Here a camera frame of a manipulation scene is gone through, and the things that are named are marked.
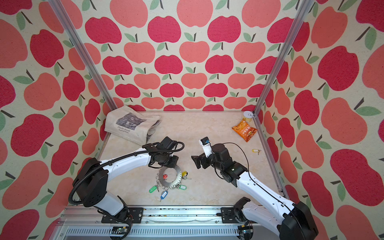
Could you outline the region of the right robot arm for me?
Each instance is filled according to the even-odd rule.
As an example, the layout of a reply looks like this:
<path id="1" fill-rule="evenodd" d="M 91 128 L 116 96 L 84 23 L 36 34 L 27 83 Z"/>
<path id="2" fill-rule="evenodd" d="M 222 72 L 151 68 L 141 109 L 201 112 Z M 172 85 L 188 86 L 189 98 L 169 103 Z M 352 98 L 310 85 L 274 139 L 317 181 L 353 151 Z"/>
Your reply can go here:
<path id="1" fill-rule="evenodd" d="M 309 207 L 303 202 L 294 203 L 260 182 L 242 164 L 233 161 L 224 144 L 211 145 L 208 138 L 199 141 L 204 152 L 192 156 L 196 167 L 213 167 L 221 178 L 248 193 L 235 205 L 236 216 L 241 221 L 256 222 L 276 234 L 281 240 L 314 240 L 319 230 Z"/>

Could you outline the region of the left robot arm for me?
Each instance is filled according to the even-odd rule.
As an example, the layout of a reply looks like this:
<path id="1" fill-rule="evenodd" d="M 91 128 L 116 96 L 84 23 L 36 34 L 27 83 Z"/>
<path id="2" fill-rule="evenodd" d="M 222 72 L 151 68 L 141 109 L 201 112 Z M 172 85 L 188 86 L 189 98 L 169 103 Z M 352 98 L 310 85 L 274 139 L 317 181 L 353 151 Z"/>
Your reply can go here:
<path id="1" fill-rule="evenodd" d="M 98 161 L 88 160 L 73 181 L 73 189 L 69 193 L 71 205 L 95 207 L 98 212 L 117 223 L 131 224 L 133 217 L 129 207 L 122 198 L 107 191 L 108 182 L 138 167 L 174 168 L 179 159 L 174 153 L 185 148 L 183 142 L 165 137 L 161 142 L 143 145 L 138 150 L 118 158 Z"/>

